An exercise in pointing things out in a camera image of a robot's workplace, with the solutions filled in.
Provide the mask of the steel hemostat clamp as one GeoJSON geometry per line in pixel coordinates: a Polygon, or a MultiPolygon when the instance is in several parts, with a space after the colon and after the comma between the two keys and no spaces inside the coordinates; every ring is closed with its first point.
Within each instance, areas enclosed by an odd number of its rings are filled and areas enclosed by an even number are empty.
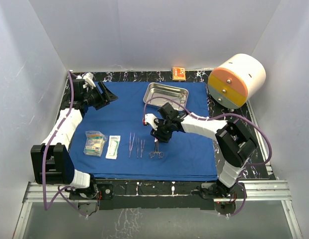
{"type": "Polygon", "coordinates": [[[160,151],[160,149],[159,149],[159,141],[158,141],[158,139],[154,140],[154,149],[153,149],[153,151],[151,151],[149,153],[149,157],[150,158],[154,158],[155,156],[157,156],[158,158],[163,158],[164,157],[164,153],[162,151],[160,151]]]}

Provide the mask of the steel forceps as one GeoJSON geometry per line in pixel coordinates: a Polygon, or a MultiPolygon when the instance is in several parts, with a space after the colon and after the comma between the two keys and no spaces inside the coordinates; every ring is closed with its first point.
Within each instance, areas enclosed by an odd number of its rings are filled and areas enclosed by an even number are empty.
{"type": "Polygon", "coordinates": [[[143,156],[143,151],[144,151],[144,147],[145,147],[145,140],[141,140],[141,157],[143,156]]]}
{"type": "Polygon", "coordinates": [[[140,145],[140,139],[136,139],[136,157],[139,158],[139,145],[140,145]]]}
{"type": "Polygon", "coordinates": [[[130,140],[129,140],[129,157],[131,156],[132,149],[134,146],[135,134],[130,133],[130,140]]]}

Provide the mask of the metal instrument tray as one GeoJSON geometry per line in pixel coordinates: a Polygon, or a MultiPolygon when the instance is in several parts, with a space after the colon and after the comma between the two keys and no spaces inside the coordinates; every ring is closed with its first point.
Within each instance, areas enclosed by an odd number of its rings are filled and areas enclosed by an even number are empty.
{"type": "Polygon", "coordinates": [[[146,89],[143,102],[146,103],[149,99],[152,99],[151,101],[148,102],[147,106],[157,109],[163,106],[165,103],[169,103],[175,110],[181,111],[182,110],[181,106],[186,107],[188,95],[189,91],[185,88],[169,86],[159,83],[150,83],[146,89]],[[186,95],[185,103],[180,104],[179,102],[176,101],[164,102],[164,99],[172,98],[180,94],[186,95]]]}

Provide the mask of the steel surgical scissors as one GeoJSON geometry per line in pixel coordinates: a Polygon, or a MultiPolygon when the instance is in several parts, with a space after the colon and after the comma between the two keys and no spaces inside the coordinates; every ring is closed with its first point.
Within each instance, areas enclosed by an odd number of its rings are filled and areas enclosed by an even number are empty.
{"type": "Polygon", "coordinates": [[[186,95],[180,94],[172,98],[164,99],[164,102],[170,102],[170,101],[176,101],[179,102],[180,104],[183,104],[186,102],[186,95]]]}

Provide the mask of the white suture packet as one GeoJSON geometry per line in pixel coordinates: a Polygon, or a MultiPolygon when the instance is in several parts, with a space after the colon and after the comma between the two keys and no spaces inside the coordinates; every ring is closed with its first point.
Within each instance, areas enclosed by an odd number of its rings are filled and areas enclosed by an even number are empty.
{"type": "Polygon", "coordinates": [[[120,140],[121,140],[120,135],[111,135],[109,137],[106,159],[112,159],[112,160],[117,159],[120,140]]]}

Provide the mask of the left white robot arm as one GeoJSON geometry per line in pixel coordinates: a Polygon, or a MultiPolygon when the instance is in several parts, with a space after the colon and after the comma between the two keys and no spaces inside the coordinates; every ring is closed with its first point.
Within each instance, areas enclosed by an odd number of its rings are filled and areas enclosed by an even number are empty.
{"type": "Polygon", "coordinates": [[[76,128],[90,107],[99,110],[118,99],[103,82],[89,78],[70,80],[70,99],[61,105],[59,117],[49,136],[30,150],[35,181],[79,188],[88,199],[98,193],[91,176],[75,169],[69,146],[76,128]]]}

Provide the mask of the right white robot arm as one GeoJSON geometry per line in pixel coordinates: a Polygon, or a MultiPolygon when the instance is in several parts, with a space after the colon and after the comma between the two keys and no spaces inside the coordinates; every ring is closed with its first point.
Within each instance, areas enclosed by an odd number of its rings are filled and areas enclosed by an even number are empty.
{"type": "Polygon", "coordinates": [[[178,111],[169,103],[158,109],[161,118],[145,114],[144,125],[151,125],[151,135],[168,143],[172,133],[194,133],[218,143],[225,159],[223,169],[216,180],[214,194],[224,198],[235,192],[235,184],[249,158],[257,150],[257,141],[241,121],[217,120],[201,117],[187,110],[178,111]]]}

